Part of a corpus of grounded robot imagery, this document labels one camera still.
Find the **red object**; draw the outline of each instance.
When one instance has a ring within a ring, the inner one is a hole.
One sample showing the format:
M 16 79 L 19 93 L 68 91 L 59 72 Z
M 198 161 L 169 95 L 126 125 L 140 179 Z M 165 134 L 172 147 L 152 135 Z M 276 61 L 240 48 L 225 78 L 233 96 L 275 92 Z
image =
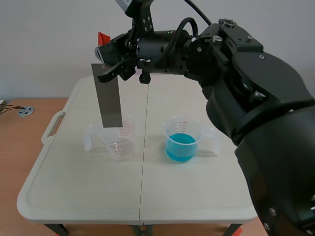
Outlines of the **red object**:
M 233 236 L 240 236 L 242 232 L 243 232 L 243 230 L 242 230 L 241 228 L 239 228 L 239 229 L 233 234 Z
M 104 46 L 106 44 L 108 44 L 110 42 L 110 37 L 101 33 L 101 32 L 98 32 L 98 45 L 99 46 Z

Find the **cable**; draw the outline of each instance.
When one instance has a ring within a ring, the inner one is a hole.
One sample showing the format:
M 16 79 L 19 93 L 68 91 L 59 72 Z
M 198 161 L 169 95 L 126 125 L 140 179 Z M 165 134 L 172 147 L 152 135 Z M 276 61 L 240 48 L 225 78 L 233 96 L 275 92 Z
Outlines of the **cable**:
M 175 33 L 173 33 L 171 40 L 169 41 L 169 44 L 166 47 L 166 49 L 164 50 L 163 54 L 156 57 L 156 58 L 153 58 L 153 60 L 151 62 L 152 64 L 157 64 L 159 61 L 161 61 L 164 57 L 166 57 L 169 54 L 169 52 L 174 47 L 175 43 L 177 42 L 181 32 L 183 31 L 183 29 L 187 23 L 191 24 L 192 36 L 193 37 L 198 36 L 198 26 L 197 26 L 196 21 L 191 17 L 187 17 L 187 18 L 183 19 L 182 22 L 180 23 L 180 25 L 178 26 L 177 30 L 175 31 Z
M 8 111 L 16 110 L 16 109 L 20 109 L 20 107 L 10 108 L 10 109 L 8 109 L 8 110 L 6 110 L 6 111 L 4 111 L 4 112 L 1 112 L 1 113 L 0 113 L 0 116 L 1 116 L 2 114 L 4 114 L 4 113 L 8 112 Z
M 25 109 L 25 108 L 21 108 L 21 107 L 6 107 L 6 108 L 0 109 L 0 111 L 7 110 L 7 109 L 12 109 L 12 108 Z
M 187 2 L 188 5 L 191 6 L 208 25 L 212 24 L 208 17 L 206 17 L 206 15 L 199 9 L 199 7 L 195 5 L 195 3 L 193 3 L 191 0 L 185 0 L 185 2 Z
M 3 106 L 8 106 L 8 107 L 19 107 L 19 108 L 25 109 L 25 107 L 22 107 L 22 106 L 9 105 L 9 104 L 3 104 Z

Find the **plastic measuring cup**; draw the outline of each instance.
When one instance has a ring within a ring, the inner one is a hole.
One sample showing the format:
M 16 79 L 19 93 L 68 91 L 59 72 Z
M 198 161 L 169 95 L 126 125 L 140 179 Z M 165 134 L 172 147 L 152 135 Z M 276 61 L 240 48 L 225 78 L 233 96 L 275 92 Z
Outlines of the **plastic measuring cup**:
M 92 136 L 97 136 L 114 159 L 126 160 L 136 151 L 140 127 L 130 117 L 123 119 L 123 126 L 117 128 L 103 128 L 102 124 L 89 125 L 83 136 L 85 151 L 92 149 Z
M 182 116 L 172 117 L 162 127 L 166 135 L 166 153 L 175 161 L 190 160 L 204 137 L 211 139 L 209 151 L 215 156 L 219 154 L 220 137 L 215 129 L 203 129 L 199 122 Z

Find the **table handle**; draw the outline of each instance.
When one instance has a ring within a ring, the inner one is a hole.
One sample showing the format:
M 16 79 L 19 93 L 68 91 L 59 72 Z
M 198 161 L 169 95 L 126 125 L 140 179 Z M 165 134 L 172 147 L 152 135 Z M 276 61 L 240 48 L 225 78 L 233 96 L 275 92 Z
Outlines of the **table handle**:
M 47 126 L 43 136 L 41 137 L 41 142 L 43 144 L 46 143 L 47 139 L 54 137 L 54 135 L 50 135 L 53 130 L 56 129 L 56 126 L 58 124 L 58 121 L 65 116 L 65 111 L 59 111 L 56 114 L 54 114 L 53 118 L 51 119 L 49 125 Z

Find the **table seam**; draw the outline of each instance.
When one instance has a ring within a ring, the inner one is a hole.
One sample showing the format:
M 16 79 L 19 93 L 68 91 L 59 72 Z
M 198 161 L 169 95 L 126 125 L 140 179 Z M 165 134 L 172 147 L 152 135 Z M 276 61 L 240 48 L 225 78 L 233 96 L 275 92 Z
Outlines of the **table seam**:
M 139 221 L 140 221 L 140 211 L 141 211 L 141 196 L 142 196 L 142 182 L 143 182 L 144 151 L 145 151 L 145 145 L 146 145 L 146 129 L 147 129 L 147 116 L 148 116 L 148 98 L 149 98 L 149 85 L 148 85 L 148 90 L 147 90 L 146 120 L 145 120 L 145 125 L 144 125 L 144 142 L 143 142 L 143 158 L 142 158 L 141 187 L 140 187 Z

